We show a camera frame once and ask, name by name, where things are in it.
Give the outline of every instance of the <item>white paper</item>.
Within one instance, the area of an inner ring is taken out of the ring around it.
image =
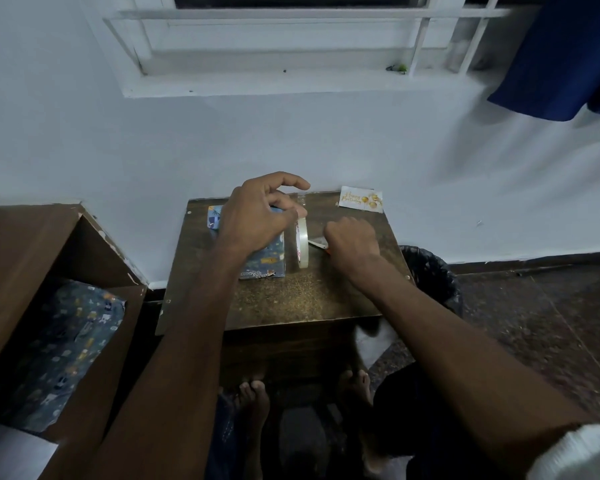
[[[37,480],[57,446],[0,424],[0,480]]]
[[[340,191],[340,207],[350,209],[368,210],[369,212],[384,213],[382,205],[382,192],[373,189],[357,189],[342,186]]]

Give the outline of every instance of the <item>clear adhesive tape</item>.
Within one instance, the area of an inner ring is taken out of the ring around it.
[[[306,231],[306,219],[296,221],[296,247],[300,269],[309,267],[309,234]]]

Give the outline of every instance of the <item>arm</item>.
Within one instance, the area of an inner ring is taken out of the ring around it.
[[[325,227],[332,263],[392,324],[478,445],[526,474],[567,431],[591,418],[496,341],[419,291],[380,256],[366,221]]]
[[[224,323],[247,256],[304,208],[276,189],[288,173],[247,180],[223,207],[219,238],[176,318],[96,453],[88,479],[201,479],[214,426]],[[269,204],[281,209],[273,213]]]

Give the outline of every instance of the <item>wooden tabletop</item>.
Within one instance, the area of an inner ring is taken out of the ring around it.
[[[410,276],[386,215],[339,207],[339,197],[339,192],[306,194],[309,239],[321,236],[329,221],[346,216],[365,219],[376,230],[382,256],[403,275]],[[162,335],[169,320],[184,312],[184,298],[192,278],[214,243],[207,228],[207,209],[226,201],[225,198],[189,201],[156,335]],[[376,307],[331,266],[329,259],[323,250],[309,246],[309,267],[300,269],[296,259],[295,227],[287,229],[285,277],[241,280],[231,304],[226,330],[379,315]]]

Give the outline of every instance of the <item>person's left hand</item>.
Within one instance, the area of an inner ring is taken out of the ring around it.
[[[311,186],[302,177],[277,171],[252,178],[234,188],[222,208],[218,244],[237,250],[246,258],[266,247],[299,217],[306,217],[306,209],[302,205],[278,190],[281,185],[300,190]],[[270,205],[284,212],[272,212]]]

